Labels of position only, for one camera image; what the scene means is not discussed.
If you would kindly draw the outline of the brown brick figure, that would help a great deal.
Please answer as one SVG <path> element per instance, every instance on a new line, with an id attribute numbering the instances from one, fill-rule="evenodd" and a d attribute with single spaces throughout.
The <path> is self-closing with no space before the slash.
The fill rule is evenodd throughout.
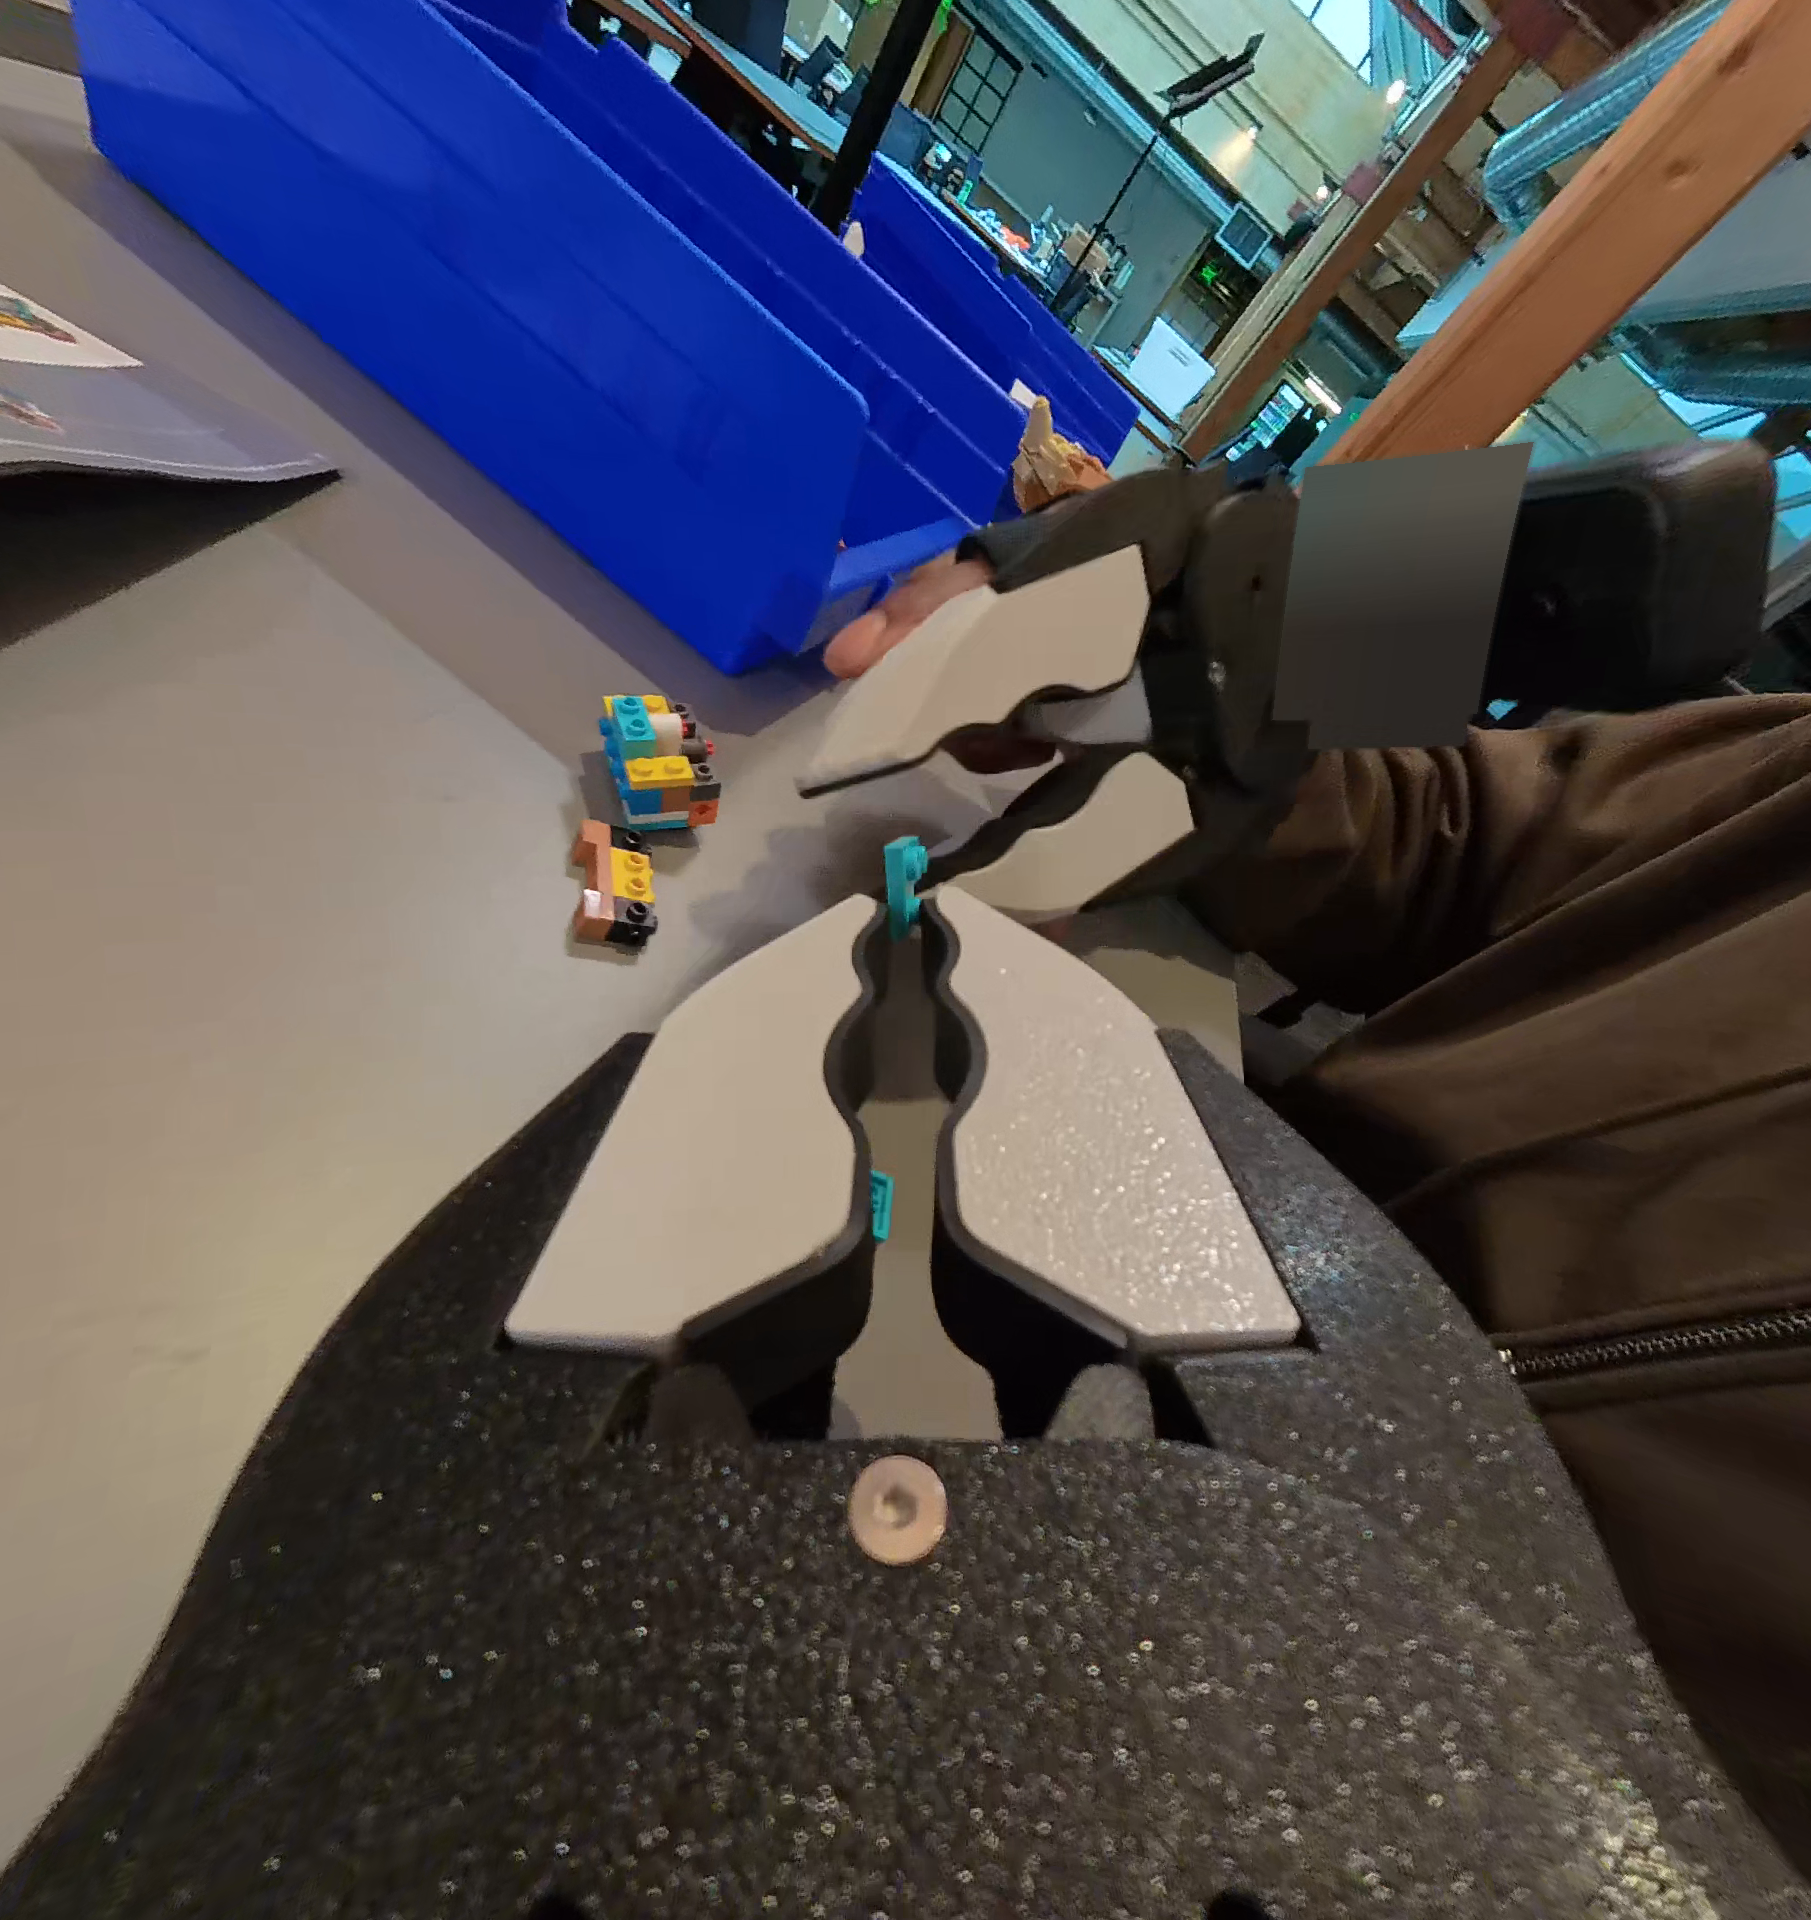
<path id="1" fill-rule="evenodd" d="M 1038 513 L 1067 498 L 1095 491 L 1109 484 L 1109 468 L 1086 446 L 1048 433 L 1016 448 L 1011 484 L 1021 513 Z"/>

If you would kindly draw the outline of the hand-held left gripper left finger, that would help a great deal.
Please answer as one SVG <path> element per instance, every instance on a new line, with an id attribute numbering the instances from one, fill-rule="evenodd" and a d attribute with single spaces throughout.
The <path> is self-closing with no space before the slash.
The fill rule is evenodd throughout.
<path id="1" fill-rule="evenodd" d="M 502 1332 L 604 1357 L 841 1357 L 874 1291 L 874 899 L 691 993 L 641 1049 Z"/>

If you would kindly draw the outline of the yellow and brown brick assembly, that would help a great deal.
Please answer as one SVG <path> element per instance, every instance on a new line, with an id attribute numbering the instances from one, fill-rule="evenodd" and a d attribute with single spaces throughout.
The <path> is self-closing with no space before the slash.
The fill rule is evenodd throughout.
<path id="1" fill-rule="evenodd" d="M 641 952 L 653 944 L 657 929 L 655 872 L 641 833 L 581 819 L 569 867 L 581 887 L 569 925 L 570 945 Z"/>

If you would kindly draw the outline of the grey desk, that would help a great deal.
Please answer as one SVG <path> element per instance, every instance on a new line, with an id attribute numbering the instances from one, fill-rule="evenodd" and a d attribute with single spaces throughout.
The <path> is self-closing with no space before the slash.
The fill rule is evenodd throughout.
<path id="1" fill-rule="evenodd" d="M 804 801 L 826 684 L 724 679 L 233 275 L 0 56 L 0 279 L 339 479 L 0 491 L 0 1867 L 97 1744 L 318 1334 L 613 1039 L 1011 781 Z M 602 698 L 719 823 L 569 941 Z"/>

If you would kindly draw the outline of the wooden post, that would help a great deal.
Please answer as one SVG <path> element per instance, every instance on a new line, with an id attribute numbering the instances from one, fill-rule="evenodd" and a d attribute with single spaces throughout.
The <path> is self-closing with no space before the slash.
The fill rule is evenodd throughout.
<path id="1" fill-rule="evenodd" d="M 1316 314 L 1375 251 L 1386 229 L 1419 198 L 1446 154 L 1517 76 L 1521 45 L 1499 25 L 1456 55 L 1442 86 L 1393 134 L 1375 161 L 1358 165 L 1333 193 L 1310 236 L 1265 279 L 1212 354 L 1212 374 L 1181 415 L 1177 448 L 1204 463 L 1257 411 L 1260 392 L 1303 346 Z"/>
<path id="2" fill-rule="evenodd" d="M 1811 2 L 1729 2 L 1322 464 L 1496 444 L 1805 134 Z"/>

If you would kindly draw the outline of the white storage box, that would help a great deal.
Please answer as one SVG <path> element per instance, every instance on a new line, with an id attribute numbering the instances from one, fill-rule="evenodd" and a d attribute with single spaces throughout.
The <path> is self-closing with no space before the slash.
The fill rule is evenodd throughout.
<path id="1" fill-rule="evenodd" d="M 1177 421 L 1212 381 L 1212 363 L 1174 323 L 1154 314 L 1127 362 L 1127 378 L 1158 419 Z"/>

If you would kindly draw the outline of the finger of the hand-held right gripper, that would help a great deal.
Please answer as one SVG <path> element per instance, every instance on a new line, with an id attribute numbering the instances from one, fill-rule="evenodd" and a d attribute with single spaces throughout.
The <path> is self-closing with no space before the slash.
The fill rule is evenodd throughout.
<path id="1" fill-rule="evenodd" d="M 1120 688 L 1147 615 L 1139 544 L 1015 590 L 978 584 L 950 597 L 842 684 L 798 794 L 825 797 L 910 769 L 951 737 L 1001 726 L 1045 695 Z"/>
<path id="2" fill-rule="evenodd" d="M 919 888 L 957 887 L 1008 918 L 1067 918 L 1192 834 L 1188 782 L 1173 766 L 1147 748 L 1083 748 L 933 850 Z"/>

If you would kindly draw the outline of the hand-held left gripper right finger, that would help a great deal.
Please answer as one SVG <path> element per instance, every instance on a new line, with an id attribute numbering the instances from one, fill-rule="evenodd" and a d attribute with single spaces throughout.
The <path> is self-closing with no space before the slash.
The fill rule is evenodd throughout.
<path id="1" fill-rule="evenodd" d="M 1287 1348 L 1303 1322 L 1158 1026 L 1086 960 L 927 895 L 940 1224 L 1128 1355 Z"/>

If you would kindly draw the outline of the person's right forearm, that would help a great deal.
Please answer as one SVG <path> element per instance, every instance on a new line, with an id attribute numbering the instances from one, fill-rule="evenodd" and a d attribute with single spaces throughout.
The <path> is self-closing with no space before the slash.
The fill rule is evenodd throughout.
<path id="1" fill-rule="evenodd" d="M 1333 750 L 1186 899 L 1333 1009 L 1424 1001 L 1413 1030 L 1632 975 L 1711 1017 L 1811 1009 L 1811 695 Z"/>

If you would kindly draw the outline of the multicoloured brick model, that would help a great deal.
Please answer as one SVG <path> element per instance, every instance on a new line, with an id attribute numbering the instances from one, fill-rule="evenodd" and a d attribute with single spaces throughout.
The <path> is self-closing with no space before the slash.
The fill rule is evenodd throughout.
<path id="1" fill-rule="evenodd" d="M 653 837 L 719 823 L 724 781 L 687 705 L 657 694 L 604 695 L 598 735 L 625 830 Z"/>

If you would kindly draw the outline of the person's right hand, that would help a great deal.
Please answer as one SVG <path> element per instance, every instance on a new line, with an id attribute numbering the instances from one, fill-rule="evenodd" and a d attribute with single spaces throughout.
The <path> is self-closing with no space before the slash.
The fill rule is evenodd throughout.
<path id="1" fill-rule="evenodd" d="M 821 653 L 821 665 L 836 679 L 849 683 L 871 671 L 876 660 L 899 648 L 943 603 L 993 581 L 993 566 L 982 554 L 943 552 L 923 563 L 885 600 L 842 626 Z"/>

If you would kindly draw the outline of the person's brown jacket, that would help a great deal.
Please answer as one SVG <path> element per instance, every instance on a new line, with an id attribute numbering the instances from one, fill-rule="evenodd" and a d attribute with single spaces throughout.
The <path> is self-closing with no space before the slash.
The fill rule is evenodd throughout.
<path id="1" fill-rule="evenodd" d="M 1461 1295 L 1811 1884 L 1811 1009 L 1359 1017 L 1279 1096 Z"/>

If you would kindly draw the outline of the blue storage bin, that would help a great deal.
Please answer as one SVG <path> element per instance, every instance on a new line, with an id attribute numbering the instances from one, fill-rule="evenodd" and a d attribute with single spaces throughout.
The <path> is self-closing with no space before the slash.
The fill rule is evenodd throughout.
<path id="1" fill-rule="evenodd" d="M 1112 468 L 1139 400 L 893 158 L 874 158 L 855 219 L 868 266 L 996 385 L 1045 396 L 1061 437 Z"/>
<path id="2" fill-rule="evenodd" d="M 712 665 L 804 648 L 855 385 L 430 2 L 76 2 L 97 150 Z"/>
<path id="3" fill-rule="evenodd" d="M 580 34 L 562 2 L 441 2 L 541 108 L 783 323 L 868 407 L 842 544 L 989 518 L 1015 400 L 636 51 Z"/>

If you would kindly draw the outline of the silver ventilation duct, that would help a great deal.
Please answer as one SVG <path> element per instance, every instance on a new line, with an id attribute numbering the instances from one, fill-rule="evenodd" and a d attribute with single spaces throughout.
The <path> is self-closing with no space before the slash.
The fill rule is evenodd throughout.
<path id="1" fill-rule="evenodd" d="M 1589 82 L 1503 134 L 1483 162 L 1485 203 L 1499 226 L 1510 236 L 1530 226 L 1552 195 L 1552 165 L 1602 146 L 1726 11 L 1729 2 L 1695 2 L 1664 15 Z"/>

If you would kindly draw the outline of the brick instruction booklet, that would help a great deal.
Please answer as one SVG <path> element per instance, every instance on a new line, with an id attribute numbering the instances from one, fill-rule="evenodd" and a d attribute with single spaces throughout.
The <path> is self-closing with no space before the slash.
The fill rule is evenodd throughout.
<path id="1" fill-rule="evenodd" d="M 274 421 L 0 283 L 0 475 L 20 474 L 289 484 L 339 468 Z"/>

